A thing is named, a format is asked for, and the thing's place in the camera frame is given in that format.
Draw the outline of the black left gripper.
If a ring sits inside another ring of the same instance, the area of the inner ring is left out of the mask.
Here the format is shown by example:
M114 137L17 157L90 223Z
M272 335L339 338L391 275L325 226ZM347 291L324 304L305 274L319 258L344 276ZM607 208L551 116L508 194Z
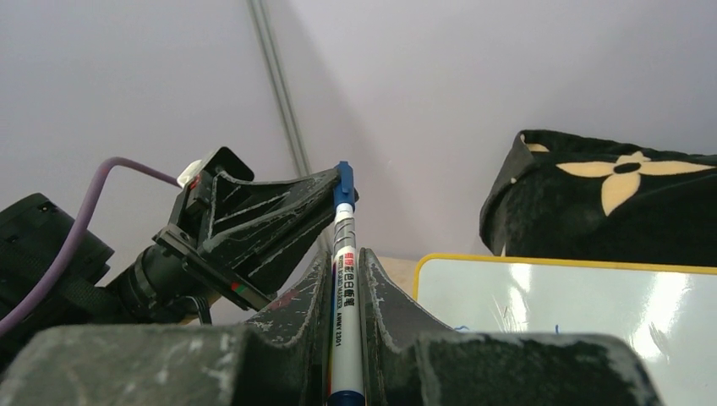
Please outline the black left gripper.
M226 146L199 160L201 170L178 186L168 224L154 241L178 258L192 295L259 310L333 222L339 172L252 182L254 172ZM223 260L210 252L220 246Z

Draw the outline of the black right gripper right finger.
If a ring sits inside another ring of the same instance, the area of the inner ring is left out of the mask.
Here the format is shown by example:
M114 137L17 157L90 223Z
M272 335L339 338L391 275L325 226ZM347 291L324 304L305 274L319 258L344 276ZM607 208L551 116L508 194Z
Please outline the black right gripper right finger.
M360 251L370 405L659 405L637 355L604 334L457 332Z

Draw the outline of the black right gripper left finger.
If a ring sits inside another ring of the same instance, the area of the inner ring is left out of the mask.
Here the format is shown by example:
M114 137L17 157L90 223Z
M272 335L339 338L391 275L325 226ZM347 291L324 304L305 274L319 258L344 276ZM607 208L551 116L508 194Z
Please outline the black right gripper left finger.
M54 327L1 380L4 405L322 405L331 259L232 326Z

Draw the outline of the white marker pen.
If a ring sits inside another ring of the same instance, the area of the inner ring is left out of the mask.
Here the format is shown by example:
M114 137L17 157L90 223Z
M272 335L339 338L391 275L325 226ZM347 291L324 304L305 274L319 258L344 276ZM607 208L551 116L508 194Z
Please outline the white marker pen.
M364 405L358 253L353 206L336 207L333 246L333 322L328 405Z

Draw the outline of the blue marker cap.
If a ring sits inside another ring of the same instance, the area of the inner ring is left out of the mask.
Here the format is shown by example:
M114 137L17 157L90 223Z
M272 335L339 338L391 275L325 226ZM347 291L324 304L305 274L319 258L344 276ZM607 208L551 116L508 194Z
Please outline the blue marker cap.
M333 190L334 206L338 208L340 205L350 205L355 209L355 188L353 168L348 161L340 161L335 169L338 171L339 179Z

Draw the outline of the white whiteboard yellow frame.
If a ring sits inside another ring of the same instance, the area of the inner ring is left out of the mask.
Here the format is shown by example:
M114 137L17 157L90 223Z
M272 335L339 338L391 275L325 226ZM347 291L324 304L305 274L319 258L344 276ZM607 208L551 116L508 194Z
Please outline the white whiteboard yellow frame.
M716 402L713 267L432 254L413 298L460 332L618 337L669 405Z

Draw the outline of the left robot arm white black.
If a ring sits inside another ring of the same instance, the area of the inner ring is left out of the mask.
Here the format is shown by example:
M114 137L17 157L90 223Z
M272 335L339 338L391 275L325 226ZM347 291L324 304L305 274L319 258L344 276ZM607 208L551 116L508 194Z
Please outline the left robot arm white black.
M151 245L108 284L112 249L89 229L110 172L126 167L179 192ZM1 213L1 365L55 326L212 322L226 299L262 310L359 193L346 162L293 180L258 182L220 147L170 178L127 158L96 170L76 216L34 193Z

